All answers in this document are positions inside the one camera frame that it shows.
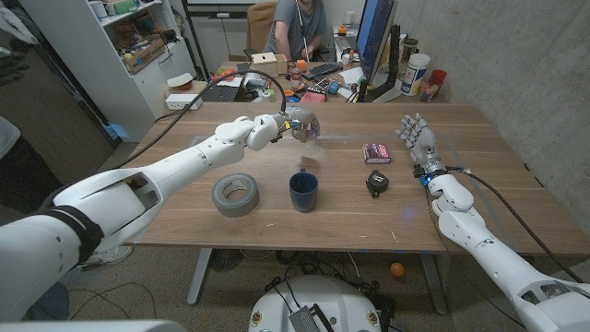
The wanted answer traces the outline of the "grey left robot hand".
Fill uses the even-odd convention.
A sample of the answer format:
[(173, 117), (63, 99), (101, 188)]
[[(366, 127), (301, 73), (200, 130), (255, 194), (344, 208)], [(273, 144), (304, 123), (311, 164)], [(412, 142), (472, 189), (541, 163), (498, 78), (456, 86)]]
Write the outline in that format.
[(320, 136), (320, 124), (314, 113), (300, 107), (288, 106), (281, 115), (283, 119), (278, 121), (279, 133), (290, 131), (292, 137), (302, 143)]

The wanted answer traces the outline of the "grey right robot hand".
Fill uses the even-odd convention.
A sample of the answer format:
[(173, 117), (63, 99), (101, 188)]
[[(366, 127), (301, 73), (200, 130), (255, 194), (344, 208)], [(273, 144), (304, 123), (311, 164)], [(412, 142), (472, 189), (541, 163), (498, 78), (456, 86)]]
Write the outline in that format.
[(446, 174), (446, 166), (437, 153), (436, 137), (427, 121), (417, 113), (415, 117), (406, 115), (401, 123), (402, 130), (396, 130), (395, 133), (406, 145), (414, 161), (414, 176), (434, 178)]

